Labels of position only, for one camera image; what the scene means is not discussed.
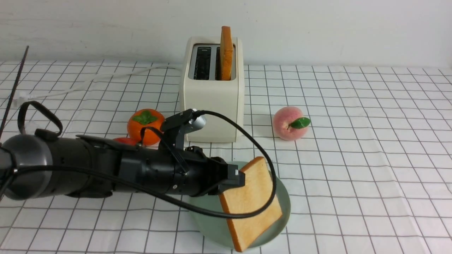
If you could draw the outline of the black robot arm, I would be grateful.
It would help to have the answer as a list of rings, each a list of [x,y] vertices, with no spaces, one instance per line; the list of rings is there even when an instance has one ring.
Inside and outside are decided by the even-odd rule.
[[[117,177],[153,192],[171,195],[219,195],[245,185],[245,175],[222,158],[206,157],[201,148],[148,149],[116,140],[78,135],[51,140],[18,134],[1,145],[1,180],[17,170],[20,176],[5,194],[13,200],[66,195],[107,198],[114,192],[136,193],[87,171]]]

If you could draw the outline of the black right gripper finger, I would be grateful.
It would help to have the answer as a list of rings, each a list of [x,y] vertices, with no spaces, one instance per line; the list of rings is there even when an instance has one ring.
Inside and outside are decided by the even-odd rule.
[[[229,189],[240,188],[245,185],[245,174],[239,169],[227,169],[219,178],[218,192],[224,193]]]

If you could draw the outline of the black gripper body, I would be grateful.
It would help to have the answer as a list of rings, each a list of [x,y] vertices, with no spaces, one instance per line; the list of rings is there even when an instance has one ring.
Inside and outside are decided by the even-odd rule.
[[[219,195],[228,181],[229,164],[220,157],[206,157],[202,148],[187,151],[177,149],[183,165],[173,159],[174,177],[169,185],[170,194],[203,196]]]

